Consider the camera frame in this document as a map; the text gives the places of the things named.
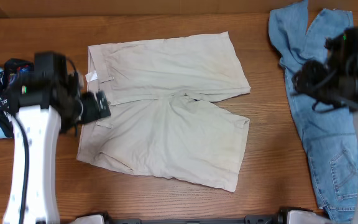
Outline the beige shorts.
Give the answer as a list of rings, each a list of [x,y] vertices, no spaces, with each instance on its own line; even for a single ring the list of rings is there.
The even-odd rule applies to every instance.
[[[82,127],[79,161],[236,190],[250,121],[218,102],[251,87],[227,32],[91,45],[88,65],[111,113]]]

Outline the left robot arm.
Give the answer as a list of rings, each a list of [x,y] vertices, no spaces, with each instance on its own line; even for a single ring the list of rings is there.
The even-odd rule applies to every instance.
[[[61,133],[111,115],[103,91],[82,92],[73,62],[56,52],[34,55],[7,89],[14,128],[11,191],[3,223],[60,223],[55,158]]]

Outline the blue denim jeans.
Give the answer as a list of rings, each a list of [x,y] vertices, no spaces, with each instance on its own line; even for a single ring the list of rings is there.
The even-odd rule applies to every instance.
[[[323,9],[308,21],[308,2],[270,11],[268,34],[281,55],[291,115],[306,152],[318,207],[331,220],[350,223],[357,203],[358,151],[352,115],[347,109],[329,112],[309,96],[295,96],[292,78],[309,59],[325,61],[326,38],[353,26],[350,11]]]

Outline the black printed jersey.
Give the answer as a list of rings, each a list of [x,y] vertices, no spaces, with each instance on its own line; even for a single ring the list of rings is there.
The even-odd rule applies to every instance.
[[[4,70],[2,88],[0,88],[0,109],[11,115],[9,112],[9,90],[19,76],[34,71],[34,64],[27,60],[11,58],[0,67]]]

